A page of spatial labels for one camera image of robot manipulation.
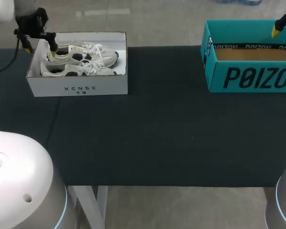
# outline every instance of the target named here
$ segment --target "teal shoe box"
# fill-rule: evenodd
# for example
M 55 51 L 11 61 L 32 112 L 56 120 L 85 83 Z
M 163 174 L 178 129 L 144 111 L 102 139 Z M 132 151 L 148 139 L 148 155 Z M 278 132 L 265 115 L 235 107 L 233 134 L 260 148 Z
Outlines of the teal shoe box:
M 210 92 L 286 92 L 286 26 L 276 20 L 207 20 L 201 46 Z

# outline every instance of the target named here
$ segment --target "white shoe box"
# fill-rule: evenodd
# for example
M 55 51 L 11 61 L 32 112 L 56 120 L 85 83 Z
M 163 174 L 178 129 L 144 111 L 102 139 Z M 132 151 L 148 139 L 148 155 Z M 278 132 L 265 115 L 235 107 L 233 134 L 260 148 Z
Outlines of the white shoe box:
M 127 94 L 127 43 L 124 32 L 64 32 L 57 33 L 56 42 L 67 44 L 72 41 L 102 44 L 119 53 L 118 62 L 114 65 L 117 75 L 103 76 L 57 76 L 40 75 L 41 61 L 46 61 L 48 43 L 39 40 L 27 80 L 35 97 L 45 96 L 80 96 Z

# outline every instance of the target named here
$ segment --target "black tablecloth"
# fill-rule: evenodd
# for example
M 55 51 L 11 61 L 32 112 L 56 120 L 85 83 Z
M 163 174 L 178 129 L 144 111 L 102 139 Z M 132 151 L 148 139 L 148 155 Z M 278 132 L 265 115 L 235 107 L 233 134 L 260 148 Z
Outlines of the black tablecloth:
M 33 97 L 23 59 L 13 83 L 0 79 L 13 90 L 1 90 L 0 113 L 14 120 L 0 116 L 0 129 L 49 137 L 67 185 L 275 185 L 286 94 L 210 93 L 199 46 L 133 47 L 128 61 L 128 95 L 61 97 L 51 130 L 58 98 Z
M 0 49 L 0 68 L 14 52 Z M 46 146 L 59 98 L 34 97 L 25 78 L 31 57 L 19 51 L 16 62 L 0 73 L 0 130 L 29 136 Z

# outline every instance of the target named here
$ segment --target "shoe box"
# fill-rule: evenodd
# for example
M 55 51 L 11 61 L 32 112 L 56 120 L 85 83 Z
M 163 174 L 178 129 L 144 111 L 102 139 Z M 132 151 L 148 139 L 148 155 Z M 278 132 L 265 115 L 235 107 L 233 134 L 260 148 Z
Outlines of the shoe box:
M 27 80 L 35 97 L 127 94 L 127 43 L 124 32 L 62 32 L 58 44 L 72 41 L 99 43 L 118 52 L 116 75 L 41 76 L 41 62 L 47 61 L 48 43 L 39 40 Z
M 201 56 L 215 93 L 286 92 L 286 26 L 275 20 L 207 20 Z

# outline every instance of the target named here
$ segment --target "white sneaker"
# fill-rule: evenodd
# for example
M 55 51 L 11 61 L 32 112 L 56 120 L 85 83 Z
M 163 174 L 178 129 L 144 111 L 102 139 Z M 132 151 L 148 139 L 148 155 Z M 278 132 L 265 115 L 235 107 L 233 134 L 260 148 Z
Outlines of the white sneaker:
M 80 76 L 80 75 L 116 75 L 111 68 L 89 60 L 81 60 L 79 65 L 72 64 L 72 60 L 61 63 L 41 62 L 42 76 Z
M 119 54 L 112 49 L 101 44 L 90 42 L 73 41 L 69 44 L 59 45 L 56 55 L 53 56 L 48 48 L 48 59 L 50 62 L 65 62 L 69 59 L 81 61 L 98 61 L 106 68 L 114 65 L 118 60 Z

